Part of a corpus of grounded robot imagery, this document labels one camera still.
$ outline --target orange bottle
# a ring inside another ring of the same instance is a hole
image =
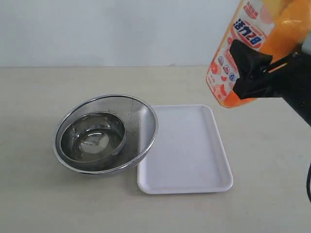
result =
[[[242,0],[207,72],[207,83],[215,98],[229,108],[254,100],[241,100],[232,91],[239,78],[229,52],[233,39],[273,55],[276,61],[302,43],[309,31],[311,0]]]

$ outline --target white tray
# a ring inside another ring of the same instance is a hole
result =
[[[158,135],[138,166],[140,189],[147,194],[229,190],[233,177],[212,110],[205,105],[153,108]]]

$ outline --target beige tabletop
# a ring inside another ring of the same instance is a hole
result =
[[[205,83],[206,71],[0,69],[0,232],[309,233],[311,128],[281,99],[221,107]],[[150,196],[138,189],[136,169],[93,178],[63,167],[52,150],[56,125],[75,105],[111,93],[149,104],[210,106],[232,189]]]

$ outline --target mesh colander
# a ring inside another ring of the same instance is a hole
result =
[[[61,149],[65,130],[78,118],[95,112],[111,113],[125,126],[126,143],[113,160],[96,168],[79,167]],[[158,129],[155,112],[147,103],[127,95],[106,95],[88,100],[70,111],[57,127],[53,148],[57,159],[71,170],[86,174],[112,174],[137,165],[152,146]]]

